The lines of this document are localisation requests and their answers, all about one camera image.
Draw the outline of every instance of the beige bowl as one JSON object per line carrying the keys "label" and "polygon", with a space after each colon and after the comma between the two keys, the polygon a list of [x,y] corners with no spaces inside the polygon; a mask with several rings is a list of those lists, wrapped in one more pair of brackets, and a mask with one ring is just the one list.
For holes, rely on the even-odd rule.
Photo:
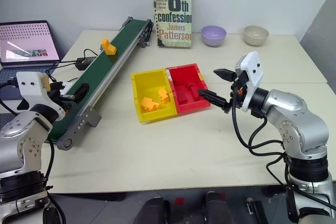
{"label": "beige bowl", "polygon": [[261,46],[268,35],[269,32],[260,26],[247,26],[244,29],[244,41],[251,46]]}

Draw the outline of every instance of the yellow bin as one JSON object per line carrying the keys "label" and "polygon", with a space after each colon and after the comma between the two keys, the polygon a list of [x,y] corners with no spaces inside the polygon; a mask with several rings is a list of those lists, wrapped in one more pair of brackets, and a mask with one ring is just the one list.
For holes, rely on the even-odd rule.
{"label": "yellow bin", "polygon": [[[177,115],[172,89],[165,69],[132,73],[131,78],[134,104],[140,122],[156,121]],[[168,92],[170,99],[168,103],[160,101],[158,93],[160,89],[165,89]],[[145,97],[153,99],[153,102],[160,103],[160,109],[146,112],[141,106],[141,101]]]}

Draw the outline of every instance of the purple bowl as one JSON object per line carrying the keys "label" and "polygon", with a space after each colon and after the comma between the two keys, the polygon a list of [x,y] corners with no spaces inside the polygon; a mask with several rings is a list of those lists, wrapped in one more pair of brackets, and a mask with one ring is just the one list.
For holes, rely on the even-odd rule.
{"label": "purple bowl", "polygon": [[208,46],[220,46],[226,36],[226,30],[219,26],[205,26],[201,31],[203,42]]}

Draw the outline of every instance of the yellow toy piece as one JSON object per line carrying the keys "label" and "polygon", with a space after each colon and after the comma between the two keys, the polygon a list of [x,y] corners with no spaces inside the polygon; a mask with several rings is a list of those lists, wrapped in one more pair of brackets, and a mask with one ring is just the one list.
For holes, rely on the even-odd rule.
{"label": "yellow toy piece", "polygon": [[160,104],[157,102],[153,102],[153,99],[144,97],[141,101],[141,106],[143,107],[145,112],[151,112],[160,109]]}
{"label": "yellow toy piece", "polygon": [[160,98],[160,101],[163,103],[168,103],[170,101],[168,92],[165,89],[159,90],[159,98]]}
{"label": "yellow toy piece", "polygon": [[114,45],[111,45],[108,39],[103,39],[101,41],[101,46],[107,55],[116,55],[117,48]]}

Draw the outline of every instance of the laptop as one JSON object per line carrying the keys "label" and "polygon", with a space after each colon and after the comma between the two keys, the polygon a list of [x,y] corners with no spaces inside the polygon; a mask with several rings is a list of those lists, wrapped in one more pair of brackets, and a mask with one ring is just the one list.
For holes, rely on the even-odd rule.
{"label": "laptop", "polygon": [[[19,71],[45,72],[59,60],[46,20],[0,23],[0,83],[16,77]],[[5,86],[0,90],[0,99],[22,97],[19,88]]]}

